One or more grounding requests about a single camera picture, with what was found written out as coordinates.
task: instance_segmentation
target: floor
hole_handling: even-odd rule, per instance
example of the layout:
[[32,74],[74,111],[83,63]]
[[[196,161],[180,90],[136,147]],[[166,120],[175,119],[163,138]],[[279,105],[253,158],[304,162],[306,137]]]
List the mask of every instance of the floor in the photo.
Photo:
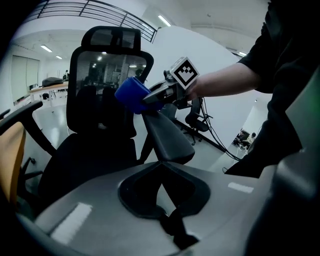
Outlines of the floor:
[[[53,107],[50,107],[50,102],[48,100],[44,100],[43,106],[34,112],[34,115],[37,117],[37,122],[42,127],[42,132],[55,148],[58,148],[65,138],[72,133],[72,131],[67,127],[66,99],[66,92],[56,93],[56,98],[52,100]],[[147,136],[147,130],[141,115],[134,116],[134,127],[137,132],[136,137],[134,137],[134,142],[137,158],[139,158]],[[186,136],[191,143],[192,138],[188,134],[186,134]],[[204,140],[201,142],[196,141],[194,149],[195,155],[192,160],[186,163],[187,166],[207,170],[210,172],[223,172],[223,167],[228,169],[235,163],[235,161],[228,157],[225,153],[221,152],[219,149],[215,148]],[[228,150],[240,158],[244,154],[234,145],[231,145]],[[27,135],[23,162],[26,161],[28,157],[35,158],[36,164],[32,165],[30,163],[27,173],[44,170],[51,156],[42,150],[36,144],[36,142],[29,135]],[[146,163],[155,161],[157,161],[157,156],[155,152],[152,151]],[[27,189],[33,193],[36,193],[39,180],[40,177],[28,180]]]

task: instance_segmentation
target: blue cylindrical object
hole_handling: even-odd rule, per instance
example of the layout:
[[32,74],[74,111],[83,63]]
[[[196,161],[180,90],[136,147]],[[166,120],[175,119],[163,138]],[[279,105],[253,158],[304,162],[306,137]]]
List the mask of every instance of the blue cylindrical object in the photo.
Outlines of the blue cylindrical object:
[[135,114],[141,114],[141,111],[152,109],[160,110],[163,104],[148,104],[142,103],[144,97],[146,97],[151,91],[146,88],[137,78],[134,76],[127,78],[122,85],[116,90],[114,96],[122,104],[126,105],[130,111]]

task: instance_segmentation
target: black sleeve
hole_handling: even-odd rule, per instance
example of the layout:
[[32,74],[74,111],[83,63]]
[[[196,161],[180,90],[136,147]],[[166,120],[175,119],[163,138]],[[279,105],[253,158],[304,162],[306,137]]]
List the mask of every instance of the black sleeve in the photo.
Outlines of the black sleeve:
[[262,85],[256,89],[259,92],[268,94],[273,92],[276,54],[267,26],[263,23],[261,36],[255,41],[250,52],[239,60],[239,63],[246,65],[262,78]]

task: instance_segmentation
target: curved white wall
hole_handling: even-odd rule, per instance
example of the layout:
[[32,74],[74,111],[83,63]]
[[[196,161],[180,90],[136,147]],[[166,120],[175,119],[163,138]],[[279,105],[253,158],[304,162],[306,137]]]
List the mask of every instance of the curved white wall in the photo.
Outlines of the curved white wall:
[[[160,29],[149,52],[154,57],[154,65],[147,78],[147,86],[163,80],[163,70],[168,70],[182,56],[189,57],[200,75],[220,70],[239,60],[215,41],[177,26]],[[211,124],[226,147],[245,123],[256,96],[255,91],[250,91],[205,99],[208,114],[213,116]],[[178,110],[176,118],[185,123],[189,112],[190,108]],[[209,131],[203,134],[213,140]]]

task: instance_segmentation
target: chair seat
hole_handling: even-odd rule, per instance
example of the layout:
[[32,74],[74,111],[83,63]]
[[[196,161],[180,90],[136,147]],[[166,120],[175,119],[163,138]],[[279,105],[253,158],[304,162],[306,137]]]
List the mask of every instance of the chair seat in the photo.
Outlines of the chair seat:
[[46,166],[38,194],[46,207],[82,183],[138,165],[135,142],[119,136],[71,134]]
[[195,128],[196,130],[198,130],[200,132],[206,132],[209,130],[208,125],[200,120],[195,121],[195,123],[193,124],[193,128]]

